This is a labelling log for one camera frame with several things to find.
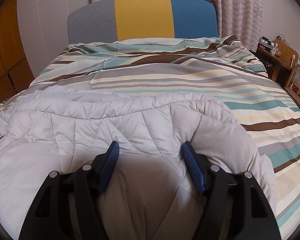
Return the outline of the grey yellow blue headboard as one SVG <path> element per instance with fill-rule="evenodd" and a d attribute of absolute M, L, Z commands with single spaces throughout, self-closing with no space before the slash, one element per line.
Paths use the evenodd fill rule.
<path fill-rule="evenodd" d="M 206 0 L 101 0 L 71 13 L 67 25 L 70 44 L 218 36 L 216 10 Z"/>

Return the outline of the wooden wardrobe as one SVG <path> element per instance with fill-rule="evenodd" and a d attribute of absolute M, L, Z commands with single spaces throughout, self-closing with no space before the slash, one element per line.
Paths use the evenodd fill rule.
<path fill-rule="evenodd" d="M 0 103 L 27 89 L 34 80 L 21 42 L 17 0 L 0 7 Z"/>

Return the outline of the wooden side table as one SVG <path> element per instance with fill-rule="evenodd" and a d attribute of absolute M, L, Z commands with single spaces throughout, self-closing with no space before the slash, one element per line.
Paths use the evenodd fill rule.
<path fill-rule="evenodd" d="M 299 58 L 298 52 L 282 39 L 271 41 L 266 37 L 259 39 L 255 55 L 264 64 L 268 77 L 275 82 L 279 75 L 283 76 L 279 81 L 285 80 L 285 75 L 290 75 Z"/>

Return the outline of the white quilted puffer jacket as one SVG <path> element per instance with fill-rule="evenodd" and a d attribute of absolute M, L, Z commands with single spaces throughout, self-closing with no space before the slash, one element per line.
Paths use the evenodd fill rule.
<path fill-rule="evenodd" d="M 13 239 L 218 239 L 275 221 L 270 159 L 220 100 L 53 86 L 0 112 Z"/>

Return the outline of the wooden cane chair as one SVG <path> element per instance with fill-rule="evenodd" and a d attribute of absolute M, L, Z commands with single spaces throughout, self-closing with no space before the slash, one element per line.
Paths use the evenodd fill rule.
<path fill-rule="evenodd" d="M 300 65 L 294 66 L 284 90 L 300 107 Z"/>

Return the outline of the striped bed cover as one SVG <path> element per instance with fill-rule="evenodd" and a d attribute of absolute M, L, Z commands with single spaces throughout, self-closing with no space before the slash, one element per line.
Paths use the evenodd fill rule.
<path fill-rule="evenodd" d="M 204 198 L 181 156 L 249 170 L 282 239 L 300 225 L 300 109 L 235 36 L 71 44 L 0 104 L 0 224 L 18 239 L 51 171 L 67 174 L 113 141 L 98 200 L 110 239 L 191 239 Z"/>

